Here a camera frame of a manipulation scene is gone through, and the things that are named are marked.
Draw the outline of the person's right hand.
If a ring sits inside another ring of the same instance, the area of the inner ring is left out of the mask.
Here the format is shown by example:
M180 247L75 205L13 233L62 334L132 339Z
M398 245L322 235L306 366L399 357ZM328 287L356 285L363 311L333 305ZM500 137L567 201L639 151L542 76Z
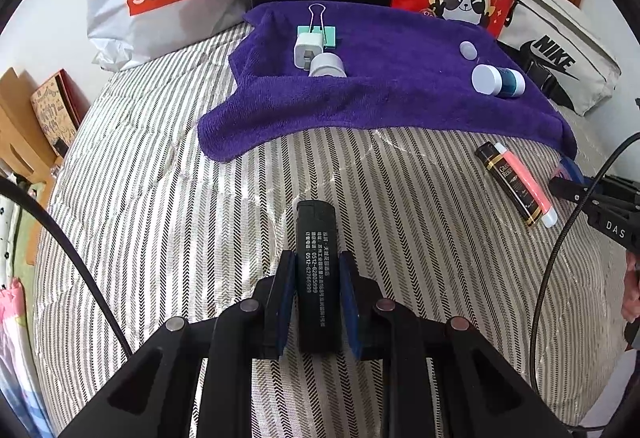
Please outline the person's right hand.
M627 251L626 273L624 276L624 294L620 313L628 323L636 321L640 315L640 289L638 271L636 270L637 264L637 255Z

